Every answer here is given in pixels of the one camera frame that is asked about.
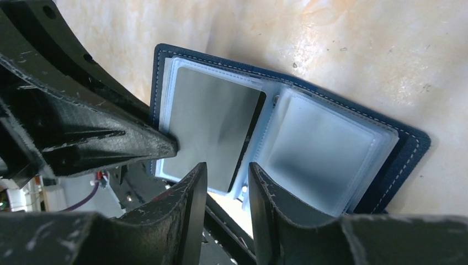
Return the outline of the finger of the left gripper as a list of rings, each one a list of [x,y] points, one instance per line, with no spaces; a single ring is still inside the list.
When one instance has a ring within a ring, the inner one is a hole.
[[[53,1],[1,2],[2,177],[77,177],[175,156],[176,142],[148,114]]]

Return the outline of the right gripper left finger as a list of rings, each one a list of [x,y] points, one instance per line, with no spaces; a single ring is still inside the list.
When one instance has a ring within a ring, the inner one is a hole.
[[[119,218],[96,212],[1,214],[2,264],[198,264],[207,165]]]

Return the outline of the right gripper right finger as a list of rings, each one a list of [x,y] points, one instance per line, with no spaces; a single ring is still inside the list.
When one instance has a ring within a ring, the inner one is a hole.
[[[467,217],[344,214],[333,217],[249,164],[258,264],[466,264]]]

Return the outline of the dark blue leather card holder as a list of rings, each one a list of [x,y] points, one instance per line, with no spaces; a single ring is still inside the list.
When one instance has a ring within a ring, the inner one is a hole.
[[[214,66],[223,70],[235,71],[246,76],[266,77],[273,81],[292,84],[305,90],[309,94],[319,96],[337,105],[343,110],[353,114],[360,114],[382,125],[387,125],[398,132],[399,141],[385,161],[381,170],[370,184],[369,188],[354,208],[357,214],[381,214],[401,188],[405,180],[412,173],[422,157],[431,146],[431,139],[427,133],[389,118],[381,113],[375,112],[365,106],[345,99],[322,87],[302,80],[295,76],[275,72],[269,69],[232,61],[183,47],[169,44],[158,44],[154,49],[151,104],[149,122],[154,128],[158,127],[159,113],[161,107],[163,70],[166,58],[175,56],[184,57],[203,65]]]

